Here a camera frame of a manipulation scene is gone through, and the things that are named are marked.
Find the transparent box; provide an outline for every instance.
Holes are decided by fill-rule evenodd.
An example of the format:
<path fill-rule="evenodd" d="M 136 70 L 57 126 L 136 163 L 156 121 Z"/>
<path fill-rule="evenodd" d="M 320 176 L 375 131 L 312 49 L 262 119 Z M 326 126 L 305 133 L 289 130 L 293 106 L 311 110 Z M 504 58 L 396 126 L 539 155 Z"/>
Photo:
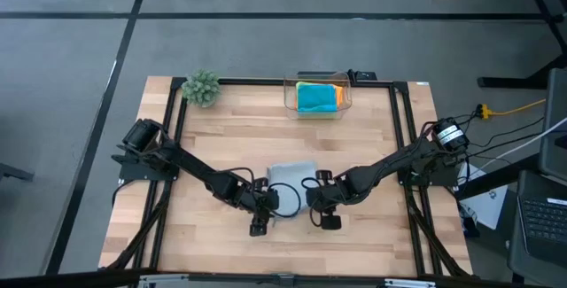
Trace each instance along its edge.
<path fill-rule="evenodd" d="M 332 84 L 336 86 L 336 90 L 340 91 L 342 103 L 337 106 L 337 111 L 333 112 L 305 112 L 298 110 L 297 84 L 299 82 L 308 82 L 313 84 Z M 345 115 L 346 111 L 353 105 L 351 98 L 351 83 L 348 75 L 344 72 L 335 74 L 295 74 L 286 76 L 283 79 L 283 100 L 287 112 L 287 117 L 291 120 L 338 120 Z"/>

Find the potted plant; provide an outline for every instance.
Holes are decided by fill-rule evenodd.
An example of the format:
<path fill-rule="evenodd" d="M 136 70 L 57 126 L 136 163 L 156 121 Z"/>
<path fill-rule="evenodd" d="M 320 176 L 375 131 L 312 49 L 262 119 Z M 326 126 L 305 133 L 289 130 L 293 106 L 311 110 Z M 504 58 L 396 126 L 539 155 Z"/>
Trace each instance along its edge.
<path fill-rule="evenodd" d="M 183 97 L 189 104 L 209 107 L 221 94 L 219 76 L 212 71 L 199 69 L 182 85 Z"/>

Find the gray cloth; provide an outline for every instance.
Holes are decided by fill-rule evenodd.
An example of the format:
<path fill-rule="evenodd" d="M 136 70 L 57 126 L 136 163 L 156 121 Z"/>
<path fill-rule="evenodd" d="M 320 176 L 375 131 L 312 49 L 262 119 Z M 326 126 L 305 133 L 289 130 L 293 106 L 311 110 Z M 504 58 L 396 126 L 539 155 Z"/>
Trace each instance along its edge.
<path fill-rule="evenodd" d="M 294 163 L 275 164 L 268 168 L 266 174 L 268 184 L 286 183 L 293 187 L 301 198 L 300 210 L 307 207 L 306 189 L 301 186 L 301 181 L 306 177 L 315 178 L 317 163 L 312 160 Z M 305 182 L 307 187 L 316 187 L 313 181 Z M 293 190 L 287 186 L 274 186 L 280 198 L 280 206 L 276 209 L 276 213 L 282 215 L 290 215 L 298 209 L 298 197 Z"/>

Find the wooden tabletop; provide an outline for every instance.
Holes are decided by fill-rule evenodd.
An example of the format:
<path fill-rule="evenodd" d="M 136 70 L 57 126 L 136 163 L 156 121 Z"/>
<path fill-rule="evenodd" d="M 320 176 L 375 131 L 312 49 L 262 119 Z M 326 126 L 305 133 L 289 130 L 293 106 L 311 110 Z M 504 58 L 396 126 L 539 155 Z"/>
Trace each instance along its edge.
<path fill-rule="evenodd" d="M 162 121 L 170 77 L 149 77 L 138 118 Z M 427 83 L 409 82 L 416 129 L 437 119 Z M 267 167 L 315 160 L 334 174 L 368 165 L 397 150 L 386 89 L 353 88 L 353 106 L 342 120 L 286 117 L 282 87 L 223 85 L 216 105 L 190 106 L 182 147 L 216 169 L 250 167 L 264 176 Z M 174 132 L 177 107 L 170 132 Z M 408 132 L 398 96 L 404 140 Z M 139 228 L 148 182 L 119 192 L 108 226 L 100 266 L 114 261 Z M 429 190 L 436 233 L 459 265 L 471 271 L 454 199 L 442 188 Z M 343 276 L 415 276 L 403 189 L 390 175 L 359 205 L 338 206 L 341 230 L 321 230 L 308 211 L 291 220 L 270 223 L 268 234 L 250 237 L 252 216 L 213 198 L 202 182 L 184 172 L 174 183 L 167 211 L 159 269 L 166 271 Z M 144 265 L 149 262 L 153 233 Z M 431 272 L 422 234 L 426 269 Z"/>

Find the desk leg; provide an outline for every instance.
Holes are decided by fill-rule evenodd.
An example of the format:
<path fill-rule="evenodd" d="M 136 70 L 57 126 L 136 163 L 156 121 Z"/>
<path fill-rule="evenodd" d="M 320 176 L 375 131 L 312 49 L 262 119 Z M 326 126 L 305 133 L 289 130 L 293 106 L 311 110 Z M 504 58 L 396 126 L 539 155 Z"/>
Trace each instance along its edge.
<path fill-rule="evenodd" d="M 11 167 L 9 165 L 0 164 L 0 178 L 1 177 L 16 177 L 22 181 L 31 182 L 31 180 L 34 178 L 34 175 L 21 169 Z"/>
<path fill-rule="evenodd" d="M 504 88 L 504 89 L 537 89 L 545 90 L 548 87 L 548 74 L 551 69 L 565 68 L 567 61 L 564 55 L 560 55 L 536 73 L 524 79 L 518 78 L 496 78 L 479 77 L 478 86 L 481 88 Z"/>
<path fill-rule="evenodd" d="M 524 278 L 517 273 L 512 273 L 512 283 L 513 284 L 523 284 Z"/>
<path fill-rule="evenodd" d="M 533 154 L 523 160 L 519 160 L 512 165 L 508 165 L 501 169 L 495 170 L 479 178 L 475 178 L 463 186 L 462 190 L 455 193 L 455 197 L 459 200 L 471 198 L 487 191 L 493 190 L 502 185 L 513 183 L 521 170 L 538 170 L 538 161 L 540 155 Z"/>
<path fill-rule="evenodd" d="M 555 140 L 555 145 L 567 150 L 567 136 L 559 137 Z"/>

